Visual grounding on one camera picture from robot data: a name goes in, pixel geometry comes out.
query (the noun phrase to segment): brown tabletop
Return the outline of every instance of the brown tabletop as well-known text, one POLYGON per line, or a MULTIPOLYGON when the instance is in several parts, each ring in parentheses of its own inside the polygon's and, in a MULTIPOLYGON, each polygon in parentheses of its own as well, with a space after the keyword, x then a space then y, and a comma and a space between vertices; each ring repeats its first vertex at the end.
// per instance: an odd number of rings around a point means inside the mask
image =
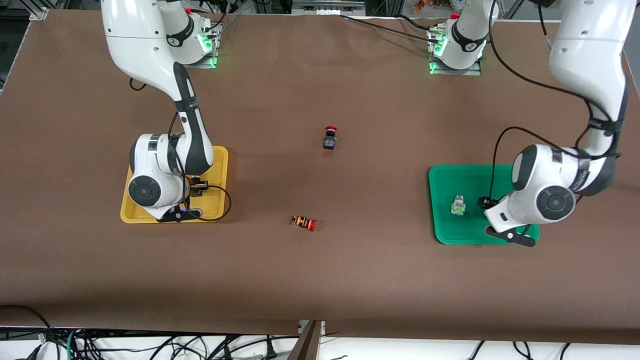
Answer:
MULTIPOLYGON (((539 24, 500 22, 495 39, 516 69, 554 82, 539 24)), ((340 17, 242 16, 218 68, 189 71, 231 153, 231 214, 127 225, 129 147, 165 132, 173 104, 129 89, 99 12, 51 11, 0 98, 0 302, 68 327, 292 333, 318 318, 341 336, 640 342, 635 89, 614 184, 541 226, 535 247, 435 239, 430 167, 489 163, 507 126, 570 145, 587 122, 579 99, 524 83, 490 51, 482 67, 431 75, 424 42, 340 17)), ((534 141, 508 135, 499 162, 534 141)))

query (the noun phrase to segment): yellow tray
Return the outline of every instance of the yellow tray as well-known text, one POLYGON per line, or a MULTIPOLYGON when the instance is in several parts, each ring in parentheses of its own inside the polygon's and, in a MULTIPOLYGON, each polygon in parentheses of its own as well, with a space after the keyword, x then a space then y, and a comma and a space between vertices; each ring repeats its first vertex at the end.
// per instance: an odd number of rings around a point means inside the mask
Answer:
MULTIPOLYGON (((214 161, 213 166, 207 170, 201 180, 206 180, 211 185, 218 185, 222 188, 227 187, 227 167, 229 163, 229 152, 222 146, 213 147, 214 161)), ((131 180, 131 167, 127 171, 127 180, 124 186, 124 194, 122 195, 122 205, 120 206, 120 218, 127 224, 163 224, 160 223, 147 213, 140 205, 136 204, 129 197, 128 184, 131 180)), ((217 218, 225 211, 225 193, 220 189, 208 189, 202 192, 200 197, 191 198, 191 207, 202 209, 202 217, 217 218)), ((202 222, 200 220, 185 220, 182 222, 202 222)))

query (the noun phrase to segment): teal cable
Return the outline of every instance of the teal cable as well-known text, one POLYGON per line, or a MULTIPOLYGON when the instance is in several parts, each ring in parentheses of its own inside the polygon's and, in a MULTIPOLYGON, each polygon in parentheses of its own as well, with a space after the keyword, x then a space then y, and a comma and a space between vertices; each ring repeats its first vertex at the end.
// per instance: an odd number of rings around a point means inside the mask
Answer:
POLYGON ((69 334, 69 339, 67 339, 67 360, 71 360, 71 341, 74 339, 75 330, 71 331, 69 334))

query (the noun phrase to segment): green tray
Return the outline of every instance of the green tray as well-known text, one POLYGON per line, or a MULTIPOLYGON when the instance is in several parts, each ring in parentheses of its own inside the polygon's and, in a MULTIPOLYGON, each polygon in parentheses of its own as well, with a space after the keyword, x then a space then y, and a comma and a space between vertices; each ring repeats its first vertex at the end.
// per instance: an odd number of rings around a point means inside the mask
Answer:
MULTIPOLYGON (((511 168, 511 165, 495 166, 494 199, 513 191, 511 168)), ((490 181, 491 165, 436 165, 429 170, 433 225, 441 243, 509 244, 484 233, 489 220, 484 216, 483 210, 476 206, 476 202, 479 197, 488 195, 490 181), (461 217, 451 213, 451 203, 456 195, 464 196, 467 205, 465 214, 461 217)), ((523 230, 524 226, 518 228, 518 232, 523 230)), ((532 225, 527 234, 538 241, 540 229, 537 225, 532 225)))

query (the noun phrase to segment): white surface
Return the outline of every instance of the white surface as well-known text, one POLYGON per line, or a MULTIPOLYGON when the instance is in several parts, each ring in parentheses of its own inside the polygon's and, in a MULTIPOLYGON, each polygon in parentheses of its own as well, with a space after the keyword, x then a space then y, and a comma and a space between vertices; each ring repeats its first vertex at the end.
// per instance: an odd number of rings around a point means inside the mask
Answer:
MULTIPOLYGON (((104 348, 149 348, 160 345, 167 338, 113 338, 97 340, 96 345, 104 348)), ((179 338, 181 343, 187 342, 192 337, 179 338)), ((222 336, 206 336, 205 341, 209 350, 212 350, 222 339, 222 336)), ((263 336, 243 336, 233 342, 231 349, 255 340, 264 339, 263 336)), ((274 340, 273 347, 278 353, 290 351, 296 339, 274 340)), ((322 338, 318 360, 332 360, 347 355, 345 360, 467 360, 478 341, 453 341, 453 340, 398 340, 398 339, 372 339, 372 338, 322 338)), ((0 360, 16 360, 26 358, 39 344, 37 340, 0 341, 0 360)), ((198 340, 190 344, 195 350, 204 351, 202 343, 198 340)), ((519 343, 521 351, 524 346, 519 343)), ((535 360, 556 360, 560 356, 561 343, 529 343, 531 357, 535 360)), ((157 360, 168 360, 171 347, 164 348, 157 356, 157 360)), ((105 352, 105 360, 147 360, 153 350, 146 352, 105 352)), ((266 353, 266 343, 256 344, 252 347, 234 352, 234 358, 250 357, 266 353)), ((38 360, 55 360, 55 348, 47 344, 40 351, 38 360)), ((178 360, 197 360, 198 356, 188 352, 177 357, 178 360)), ((476 360, 504 359, 523 360, 510 342, 487 341, 480 349, 476 360)), ((564 360, 638 360, 640 359, 640 346, 630 345, 597 345, 597 344, 571 344, 567 349, 564 360)))

